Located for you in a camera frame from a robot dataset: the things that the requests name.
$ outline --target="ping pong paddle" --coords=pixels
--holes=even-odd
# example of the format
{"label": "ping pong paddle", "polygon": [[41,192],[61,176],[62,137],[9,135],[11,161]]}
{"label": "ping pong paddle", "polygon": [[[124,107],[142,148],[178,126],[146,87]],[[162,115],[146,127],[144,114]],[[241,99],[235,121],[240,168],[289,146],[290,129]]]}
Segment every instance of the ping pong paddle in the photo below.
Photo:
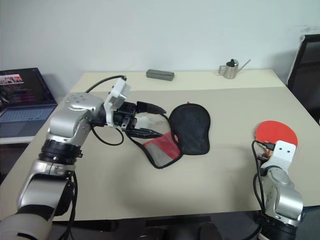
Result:
{"label": "ping pong paddle", "polygon": [[298,145],[295,132],[287,125],[279,121],[263,121],[255,130],[255,139],[259,142],[273,143],[281,140],[290,144]]}

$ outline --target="gray eraser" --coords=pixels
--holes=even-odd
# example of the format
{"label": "gray eraser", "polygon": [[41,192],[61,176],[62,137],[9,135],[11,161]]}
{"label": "gray eraser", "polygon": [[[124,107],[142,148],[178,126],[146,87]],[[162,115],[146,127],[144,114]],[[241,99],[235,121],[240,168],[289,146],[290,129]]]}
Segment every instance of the gray eraser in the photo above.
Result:
{"label": "gray eraser", "polygon": [[170,71],[159,71],[154,69],[149,69],[148,71],[146,71],[146,77],[152,79],[172,81],[172,79],[174,79],[174,76],[175,73]]}

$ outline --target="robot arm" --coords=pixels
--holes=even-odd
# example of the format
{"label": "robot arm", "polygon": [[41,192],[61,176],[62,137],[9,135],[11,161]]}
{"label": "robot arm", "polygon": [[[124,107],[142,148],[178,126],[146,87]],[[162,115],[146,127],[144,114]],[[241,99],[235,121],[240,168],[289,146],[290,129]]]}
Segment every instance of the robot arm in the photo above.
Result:
{"label": "robot arm", "polygon": [[69,209],[75,189],[75,162],[82,157],[81,146],[92,127],[120,126],[127,135],[137,138],[161,136],[153,130],[135,129],[135,114],[166,111],[149,103],[125,102],[129,90],[130,86],[119,79],[105,102],[88,93],[75,93],[66,99],[50,120],[39,157],[18,195],[17,213],[1,222],[1,239],[47,239],[54,216]]}
{"label": "robot arm", "polygon": [[301,219],[303,200],[288,176],[296,146],[277,141],[272,156],[261,165],[264,212],[260,240],[293,240]]}

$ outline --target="laptop keyboard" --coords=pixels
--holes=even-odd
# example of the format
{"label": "laptop keyboard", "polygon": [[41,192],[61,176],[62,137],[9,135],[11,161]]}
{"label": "laptop keyboard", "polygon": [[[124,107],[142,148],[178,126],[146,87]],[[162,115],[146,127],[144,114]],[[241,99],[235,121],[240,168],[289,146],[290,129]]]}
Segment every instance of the laptop keyboard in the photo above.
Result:
{"label": "laptop keyboard", "polygon": [[9,109],[0,116],[0,123],[29,122],[47,120],[52,107],[32,109]]}

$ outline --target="white wall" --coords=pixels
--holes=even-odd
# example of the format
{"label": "white wall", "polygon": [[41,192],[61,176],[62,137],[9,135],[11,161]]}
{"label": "white wall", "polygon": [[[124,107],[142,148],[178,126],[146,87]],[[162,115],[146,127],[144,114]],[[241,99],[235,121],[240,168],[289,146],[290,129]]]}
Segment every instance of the white wall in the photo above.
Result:
{"label": "white wall", "polygon": [[215,70],[285,80],[319,0],[0,0],[0,68],[39,67],[54,95],[86,71]]}

